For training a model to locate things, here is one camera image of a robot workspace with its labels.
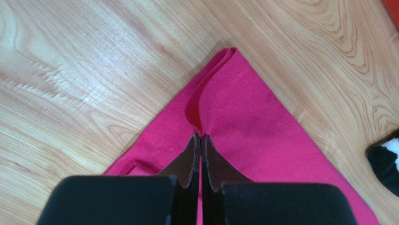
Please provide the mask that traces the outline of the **magenta t shirt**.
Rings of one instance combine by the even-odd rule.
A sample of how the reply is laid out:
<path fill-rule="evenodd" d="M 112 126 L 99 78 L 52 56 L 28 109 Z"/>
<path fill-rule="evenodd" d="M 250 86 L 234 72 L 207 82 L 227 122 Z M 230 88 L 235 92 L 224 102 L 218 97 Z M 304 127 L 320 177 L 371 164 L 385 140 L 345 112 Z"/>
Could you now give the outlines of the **magenta t shirt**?
<path fill-rule="evenodd" d="M 258 182 L 337 186 L 360 225 L 378 219 L 236 48 L 219 51 L 106 171 L 154 175 L 186 147 L 210 135 L 218 152 Z"/>

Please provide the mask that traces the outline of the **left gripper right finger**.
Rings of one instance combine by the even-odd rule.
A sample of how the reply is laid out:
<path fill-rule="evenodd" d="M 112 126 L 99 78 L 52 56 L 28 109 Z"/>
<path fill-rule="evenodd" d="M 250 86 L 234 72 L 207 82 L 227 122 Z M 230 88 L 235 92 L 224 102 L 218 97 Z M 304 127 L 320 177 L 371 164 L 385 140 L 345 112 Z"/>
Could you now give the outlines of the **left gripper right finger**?
<path fill-rule="evenodd" d="M 355 225 L 335 186 L 254 182 L 233 167 L 209 135 L 201 140 L 202 210 L 206 225 Z"/>

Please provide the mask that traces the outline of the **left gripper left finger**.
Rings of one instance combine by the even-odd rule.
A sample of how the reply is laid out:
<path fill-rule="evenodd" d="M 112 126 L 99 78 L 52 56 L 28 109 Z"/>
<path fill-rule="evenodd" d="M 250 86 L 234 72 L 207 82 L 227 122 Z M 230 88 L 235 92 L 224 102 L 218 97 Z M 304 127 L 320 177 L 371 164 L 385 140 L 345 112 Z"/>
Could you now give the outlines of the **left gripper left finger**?
<path fill-rule="evenodd" d="M 50 195 L 39 225 L 194 225 L 200 138 L 154 176 L 70 176 Z"/>

